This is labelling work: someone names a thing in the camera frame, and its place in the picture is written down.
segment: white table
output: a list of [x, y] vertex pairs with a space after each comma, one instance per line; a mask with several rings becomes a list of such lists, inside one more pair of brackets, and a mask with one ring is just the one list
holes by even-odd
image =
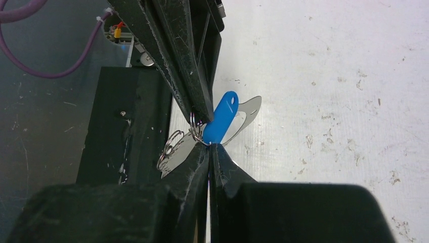
[[263, 98], [231, 158], [258, 181], [364, 186], [397, 241], [429, 242], [429, 2], [224, 6], [214, 103]]

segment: blue plastic tag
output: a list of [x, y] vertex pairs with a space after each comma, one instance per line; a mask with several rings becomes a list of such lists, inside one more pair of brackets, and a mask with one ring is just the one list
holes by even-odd
[[238, 110], [238, 95], [234, 91], [224, 94], [216, 110], [214, 120], [205, 126], [202, 140], [206, 144], [221, 143]]

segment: scratched white tabletop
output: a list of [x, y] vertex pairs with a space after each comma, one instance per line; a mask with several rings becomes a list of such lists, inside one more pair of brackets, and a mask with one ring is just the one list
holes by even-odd
[[429, 2], [224, 6], [214, 103], [263, 98], [231, 158], [258, 181], [364, 186], [398, 242], [429, 242]]

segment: gray floor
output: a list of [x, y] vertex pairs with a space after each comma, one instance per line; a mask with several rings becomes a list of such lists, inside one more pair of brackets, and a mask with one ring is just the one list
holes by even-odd
[[[26, 2], [10, 1], [7, 9]], [[2, 29], [24, 64], [61, 72], [79, 58], [106, 7], [103, 0], [48, 1], [33, 17]], [[27, 198], [75, 181], [100, 67], [124, 66], [126, 56], [99, 34], [75, 73], [48, 80], [25, 74], [0, 53], [0, 242]]]

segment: yellow connector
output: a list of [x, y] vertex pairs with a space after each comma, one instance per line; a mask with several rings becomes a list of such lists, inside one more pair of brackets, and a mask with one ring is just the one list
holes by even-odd
[[115, 34], [113, 35], [113, 37], [115, 37], [116, 39], [119, 39], [120, 36], [121, 36], [121, 33], [122, 33], [121, 29], [120, 28], [116, 28]]

